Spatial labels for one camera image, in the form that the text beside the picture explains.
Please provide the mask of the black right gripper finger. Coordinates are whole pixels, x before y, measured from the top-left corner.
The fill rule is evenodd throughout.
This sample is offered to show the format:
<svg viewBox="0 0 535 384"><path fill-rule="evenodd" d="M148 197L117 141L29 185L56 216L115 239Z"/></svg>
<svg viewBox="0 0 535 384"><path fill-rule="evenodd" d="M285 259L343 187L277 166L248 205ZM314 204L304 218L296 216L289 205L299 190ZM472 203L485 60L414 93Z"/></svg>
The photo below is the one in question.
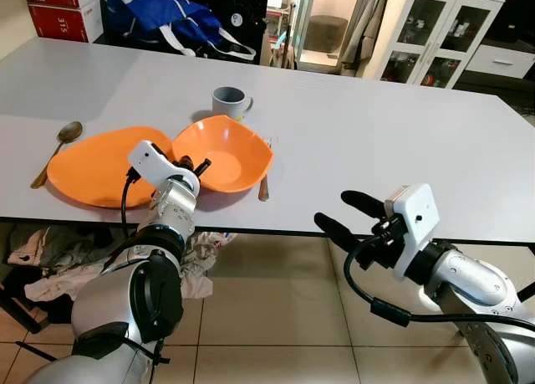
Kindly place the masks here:
<svg viewBox="0 0 535 384"><path fill-rule="evenodd" d="M387 217L385 204L379 199L370 196L370 194L347 190L347 192L341 193L341 200L344 201L344 204L358 209L358 211L361 211L368 217L379 220L386 219Z"/></svg>
<svg viewBox="0 0 535 384"><path fill-rule="evenodd" d="M353 250L358 251L362 240L356 238L351 231L337 220L326 216L323 212L316 212L314 214L314 223L328 236L329 239L340 247L346 253L352 253Z"/></svg>

